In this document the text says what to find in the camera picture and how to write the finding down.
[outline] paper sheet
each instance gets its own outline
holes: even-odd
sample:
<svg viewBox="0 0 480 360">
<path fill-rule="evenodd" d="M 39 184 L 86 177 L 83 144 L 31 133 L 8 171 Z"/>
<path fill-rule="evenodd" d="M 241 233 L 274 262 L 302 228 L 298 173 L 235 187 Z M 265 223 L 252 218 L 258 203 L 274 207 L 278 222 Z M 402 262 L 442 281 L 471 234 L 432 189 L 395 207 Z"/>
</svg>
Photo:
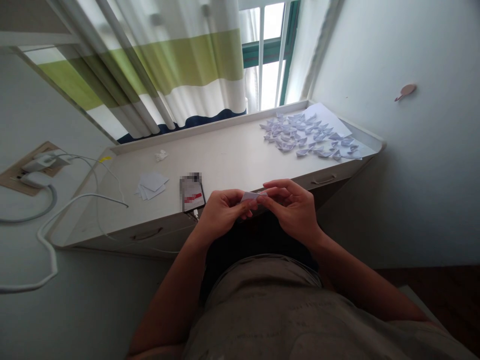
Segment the paper sheet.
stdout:
<svg viewBox="0 0 480 360">
<path fill-rule="evenodd" d="M 168 180 L 168 177 L 158 172 L 144 172 L 140 175 L 140 181 L 134 194 L 142 200 L 150 200 L 166 189 L 165 183 Z"/>
<path fill-rule="evenodd" d="M 321 102 L 309 106 L 303 114 L 306 119 L 316 115 L 316 118 L 322 120 L 323 124 L 329 123 L 330 126 L 333 127 L 333 131 L 336 133 L 342 133 L 345 134 L 345 136 L 352 134 L 349 128 L 346 127 L 345 124 Z"/>
<path fill-rule="evenodd" d="M 361 158 L 361 144 L 350 136 L 352 132 L 347 126 L 321 103 L 294 115 L 279 114 L 262 125 L 260 127 L 266 133 L 264 138 L 269 143 L 275 143 L 276 148 L 284 153 L 296 148 L 298 157 L 310 153 L 323 158 L 332 157 L 337 161 L 341 161 L 341 158 Z M 324 152 L 324 146 L 316 147 L 318 143 L 328 141 L 330 143 L 325 148 L 330 152 Z"/>
<path fill-rule="evenodd" d="M 169 180 L 168 177 L 163 176 L 162 174 L 152 171 L 152 172 L 143 172 L 140 175 L 139 184 L 144 188 L 149 189 L 153 192 L 156 192 L 163 184 Z"/>
<path fill-rule="evenodd" d="M 265 194 L 265 193 L 245 191 L 245 193 L 244 193 L 243 196 L 241 197 L 240 202 L 242 203 L 242 202 L 244 202 L 245 200 L 255 200 L 255 199 L 257 199 L 259 196 L 268 196 L 268 195 Z"/>
</svg>

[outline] cable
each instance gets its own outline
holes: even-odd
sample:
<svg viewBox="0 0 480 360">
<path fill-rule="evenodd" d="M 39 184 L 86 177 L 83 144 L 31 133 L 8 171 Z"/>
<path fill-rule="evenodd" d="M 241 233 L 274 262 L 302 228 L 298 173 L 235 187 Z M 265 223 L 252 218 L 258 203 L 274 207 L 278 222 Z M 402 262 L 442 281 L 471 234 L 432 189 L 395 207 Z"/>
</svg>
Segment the cable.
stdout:
<svg viewBox="0 0 480 360">
<path fill-rule="evenodd" d="M 88 166 L 91 168 L 92 172 L 93 172 L 93 176 L 95 178 L 95 184 L 96 184 L 96 191 L 98 191 L 99 189 L 99 180 L 97 178 L 97 174 L 95 173 L 95 170 L 94 170 L 94 167 L 86 160 L 92 160 L 92 161 L 96 161 L 96 162 L 99 162 L 100 164 L 102 164 L 100 161 L 98 160 L 95 160 L 95 159 L 92 159 L 92 158 L 89 158 L 89 157 L 85 157 L 85 156 L 80 156 L 80 155 L 75 155 L 75 154 L 62 154 L 62 155 L 58 155 L 58 156 L 65 156 L 65 155 L 68 155 L 68 156 L 73 156 L 73 157 L 76 157 L 78 159 L 82 159 L 84 160 Z M 99 220 L 99 213 L 98 213 L 98 198 L 102 198 L 102 199 L 107 199 L 107 200 L 110 200 L 110 201 L 113 201 L 115 203 L 118 203 L 118 204 L 122 204 L 122 205 L 125 205 L 127 208 L 129 207 L 126 203 L 125 203 L 125 200 L 124 200 L 124 194 L 122 193 L 122 189 L 120 188 L 120 181 L 119 179 L 110 171 L 110 169 L 108 169 L 108 167 L 105 166 L 105 164 L 102 164 L 107 170 L 108 172 L 117 180 L 118 182 L 118 190 L 120 191 L 120 194 L 121 194 L 121 197 L 122 197 L 122 201 L 120 200 L 116 200 L 114 198 L 111 198 L 111 197 L 108 197 L 108 196 L 104 196 L 104 195 L 100 195 L 100 194 L 97 194 L 97 193 L 85 193 L 85 194 L 81 194 L 81 195 L 78 195 L 78 196 L 75 196 L 74 198 L 72 198 L 69 202 L 67 202 L 64 206 L 61 207 L 60 210 L 58 210 L 55 214 L 53 214 L 46 222 L 43 223 L 42 226 L 40 226 L 40 228 L 38 229 L 38 231 L 36 232 L 36 238 L 38 239 L 38 241 L 46 248 L 46 250 L 48 251 L 48 254 L 49 254 L 49 257 L 50 257 L 50 274 L 47 275 L 46 277 L 44 277 L 42 280 L 38 281 L 38 282 L 35 282 L 35 283 L 32 283 L 32 284 L 25 284 L 25 285 L 0 285 L 0 295 L 1 294 L 17 294 L 17 293 L 26 293 L 26 292 L 30 292 L 30 291 L 34 291 L 34 290 L 37 290 L 39 288 L 41 288 L 42 286 L 44 286 L 46 283 L 48 283 L 52 278 L 54 278 L 58 272 L 59 272 L 59 269 L 58 269 L 58 265 L 57 265 L 57 255 L 55 253 L 55 249 L 54 247 L 52 246 L 52 244 L 50 244 L 48 242 L 47 239 L 45 239 L 45 237 L 42 235 L 42 233 L 44 232 L 45 228 L 47 227 L 48 224 L 50 224 L 58 215 L 60 215 L 68 206 L 70 206 L 72 203 L 74 203 L 75 201 L 77 201 L 78 199 L 80 198 L 84 198 L 84 197 L 89 197 L 89 196 L 93 196 L 95 197 L 95 200 L 96 200 L 96 220 L 97 220 L 97 224 L 98 224 L 98 227 L 100 229 L 100 231 L 103 233 L 103 235 L 105 235 L 106 237 L 108 237 L 109 239 L 112 239 L 112 240 L 115 240 L 115 241 L 118 241 L 117 239 L 115 239 L 114 237 L 112 236 L 109 236 L 107 233 L 105 233 L 105 231 L 103 231 L 101 225 L 100 225 L 100 220 Z M 51 187 L 50 189 L 52 191 L 52 197 L 55 197 L 55 201 L 57 200 L 57 192 L 55 191 L 55 188 L 53 188 L 53 186 Z M 158 251 L 158 252 L 161 252 L 161 253 L 167 253 L 167 254 L 178 254 L 180 251 L 166 251 L 166 250 L 160 250 L 160 249 L 157 249 L 157 248 L 153 248 L 153 247 L 146 247 L 144 246 L 144 248 L 146 249 L 150 249 L 150 250 L 155 250 L 155 251 Z"/>
<path fill-rule="evenodd" d="M 42 280 L 39 282 L 33 283 L 33 284 L 26 284 L 26 285 L 0 285 L 0 294 L 15 294 L 15 293 L 25 293 L 33 290 L 37 290 L 44 286 L 50 279 L 52 279 L 54 276 L 56 276 L 59 272 L 58 266 L 57 266 L 57 256 L 55 254 L 55 249 L 50 244 L 47 239 L 44 238 L 42 235 L 45 227 L 50 224 L 60 213 L 62 213 L 71 203 L 77 201 L 80 198 L 88 197 L 88 196 L 94 196 L 98 198 L 103 198 L 107 199 L 110 201 L 113 201 L 115 203 L 119 203 L 122 205 L 125 205 L 127 208 L 129 207 L 126 203 L 115 200 L 114 198 L 108 197 L 108 196 L 103 196 L 100 194 L 96 193 L 85 193 L 79 196 L 74 197 L 71 199 L 69 202 L 67 202 L 60 210 L 58 210 L 55 214 L 53 214 L 46 222 L 43 223 L 42 226 L 38 229 L 36 232 L 36 238 L 38 241 L 47 249 L 49 255 L 50 255 L 50 275 L 44 277 Z"/>
<path fill-rule="evenodd" d="M 49 213 L 55 207 L 55 205 L 57 204 L 58 197 L 57 197 L 57 190 L 55 190 L 55 188 L 52 185 L 48 185 L 47 188 L 49 188 L 50 192 L 51 192 L 51 202 L 50 202 L 50 205 L 48 205 L 48 207 L 45 210 L 43 210 L 42 212 L 39 212 L 36 215 L 25 217 L 23 219 L 4 219 L 4 218 L 0 218 L 0 223 L 7 223 L 7 224 L 24 223 L 24 222 L 27 222 L 27 221 L 30 221 L 30 220 L 33 220 L 33 219 L 38 219 L 38 218 L 42 217 L 43 215 Z"/>
<path fill-rule="evenodd" d="M 116 180 L 116 183 L 118 184 L 118 191 L 120 192 L 120 195 L 121 195 L 121 200 L 123 202 L 125 202 L 125 197 L 124 197 L 124 193 L 122 192 L 122 189 L 120 187 L 120 180 L 118 177 L 115 176 L 115 174 L 102 162 L 102 161 L 99 161 L 99 160 L 95 160 L 94 158 L 91 158 L 91 157 L 86 157 L 86 156 L 81 156 L 81 155 L 77 155 L 77 154 L 60 154 L 60 155 L 57 155 L 55 156 L 54 158 L 59 158 L 59 157 L 62 157 L 62 156 L 72 156 L 72 157 L 75 157 L 75 158 L 79 158 L 79 159 L 87 159 L 87 160 L 92 160 L 94 162 L 97 162 L 99 163 L 100 165 L 102 165 Z M 93 166 L 90 165 L 89 162 L 86 161 L 86 163 L 88 164 L 88 166 L 90 166 L 91 168 L 91 171 L 95 174 L 95 171 L 94 171 L 94 168 Z"/>
<path fill-rule="evenodd" d="M 93 177 L 95 178 L 95 186 L 96 186 L 96 190 L 95 190 L 95 191 L 96 191 L 96 192 L 98 192 L 99 189 L 100 189 L 99 179 L 98 179 L 98 177 L 97 177 L 97 174 L 95 173 L 94 167 L 93 167 L 92 164 L 90 164 L 86 159 L 92 160 L 92 161 L 95 161 L 95 162 L 97 162 L 97 163 L 102 164 L 103 167 L 104 167 L 105 169 L 107 169 L 108 172 L 116 179 L 116 181 L 117 181 L 117 183 L 118 183 L 118 191 L 119 191 L 120 194 L 121 194 L 122 202 L 125 202 L 124 194 L 123 194 L 122 189 L 121 189 L 121 187 L 120 187 L 120 180 L 119 180 L 119 178 L 116 177 L 116 176 L 114 175 L 114 173 L 111 172 L 110 169 L 109 169 L 103 162 L 100 162 L 100 161 L 95 160 L 95 159 L 90 158 L 90 157 L 81 156 L 81 155 L 76 155 L 76 154 L 61 154 L 61 155 L 57 155 L 57 156 L 55 156 L 55 157 L 58 158 L 58 157 L 61 157 L 61 156 L 72 156 L 72 157 L 75 157 L 75 158 L 77 158 L 77 159 L 81 159 L 81 160 L 83 160 L 83 161 L 90 167 L 90 169 L 91 169 L 91 171 L 92 171 L 92 173 L 93 173 Z M 97 226 L 98 226 L 98 229 L 99 229 L 100 232 L 102 233 L 102 235 L 104 235 L 105 237 L 107 237 L 107 238 L 109 238 L 109 239 L 111 239 L 111 240 L 117 241 L 117 242 L 121 241 L 120 239 L 117 239 L 117 238 L 115 238 L 115 237 L 107 234 L 107 232 L 104 231 L 104 229 L 102 228 L 102 225 L 100 224 L 100 219 L 99 219 L 99 199 L 98 199 L 98 198 L 95 198 L 95 212 L 96 212 L 96 224 L 97 224 Z M 160 249 L 157 249 L 157 248 L 155 248 L 155 247 L 143 246 L 140 241 L 137 242 L 137 244 L 140 244 L 140 245 L 141 245 L 143 248 L 145 248 L 145 249 L 155 250 L 155 251 L 160 252 L 160 253 L 165 253 L 165 254 L 178 254 L 178 253 L 180 253 L 180 251 L 167 251 L 167 250 L 160 250 Z"/>
</svg>

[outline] shirt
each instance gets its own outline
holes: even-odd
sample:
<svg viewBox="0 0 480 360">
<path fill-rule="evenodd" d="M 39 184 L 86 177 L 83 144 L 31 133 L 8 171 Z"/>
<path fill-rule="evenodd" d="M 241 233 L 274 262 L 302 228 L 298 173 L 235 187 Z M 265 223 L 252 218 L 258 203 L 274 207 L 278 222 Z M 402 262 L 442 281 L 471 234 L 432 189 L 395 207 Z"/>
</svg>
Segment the shirt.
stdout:
<svg viewBox="0 0 480 360">
<path fill-rule="evenodd" d="M 294 262 L 241 261 L 213 288 L 184 359 L 477 359 L 439 328 L 384 322 Z"/>
</svg>

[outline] desk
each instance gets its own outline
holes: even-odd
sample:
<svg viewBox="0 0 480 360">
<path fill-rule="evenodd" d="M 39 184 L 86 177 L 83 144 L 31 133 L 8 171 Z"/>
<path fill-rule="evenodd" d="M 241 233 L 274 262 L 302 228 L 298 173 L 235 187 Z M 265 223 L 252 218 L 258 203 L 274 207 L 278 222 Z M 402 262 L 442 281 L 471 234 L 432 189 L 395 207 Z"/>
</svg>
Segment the desk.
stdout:
<svg viewBox="0 0 480 360">
<path fill-rule="evenodd" d="M 352 136 L 362 143 L 362 160 L 342 158 L 336 161 L 313 155 L 297 158 L 294 151 L 283 153 L 276 149 L 275 144 L 263 140 L 264 131 L 259 127 L 260 123 L 264 124 L 276 112 L 298 114 L 309 105 L 308 101 L 300 101 L 112 147 L 107 153 L 113 159 L 105 164 L 120 180 L 129 208 L 99 200 L 99 221 L 103 230 L 118 240 L 102 235 L 97 224 L 95 200 L 89 198 L 83 204 L 72 206 L 57 221 L 50 232 L 52 243 L 58 247 L 166 257 L 165 253 L 154 249 L 178 251 L 195 227 L 195 223 L 182 213 L 181 176 L 202 173 L 206 199 L 214 190 L 238 188 L 257 191 L 262 189 L 264 182 L 284 178 L 293 179 L 311 190 L 351 178 L 386 146 L 378 136 L 344 119 L 342 121 L 352 131 Z M 167 151 L 168 157 L 156 162 L 154 154 L 160 149 Z M 102 167 L 97 166 L 96 170 L 100 173 Z M 157 171 L 170 180 L 164 192 L 143 201 L 134 192 L 140 174 L 151 171 Z M 105 171 L 100 175 L 99 193 L 120 198 L 115 179 Z M 93 191 L 92 182 L 89 178 L 77 194 Z"/>
</svg>

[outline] hand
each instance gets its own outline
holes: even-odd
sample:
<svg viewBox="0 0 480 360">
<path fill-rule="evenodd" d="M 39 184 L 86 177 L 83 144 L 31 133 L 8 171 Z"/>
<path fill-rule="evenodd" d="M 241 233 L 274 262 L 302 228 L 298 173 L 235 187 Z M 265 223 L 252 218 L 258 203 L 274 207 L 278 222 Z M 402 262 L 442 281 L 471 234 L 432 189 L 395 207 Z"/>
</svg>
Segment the hand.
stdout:
<svg viewBox="0 0 480 360">
<path fill-rule="evenodd" d="M 275 214 L 288 235 L 307 248 L 320 241 L 324 233 L 317 223 L 314 196 L 310 192 L 290 179 L 269 181 L 263 186 L 268 197 L 259 196 L 256 201 Z"/>
<path fill-rule="evenodd" d="M 238 189 L 214 191 L 206 202 L 200 220 L 187 241 L 195 241 L 207 248 L 234 225 L 237 218 L 252 217 L 250 209 L 257 209 L 255 200 L 239 203 L 244 191 Z"/>
</svg>

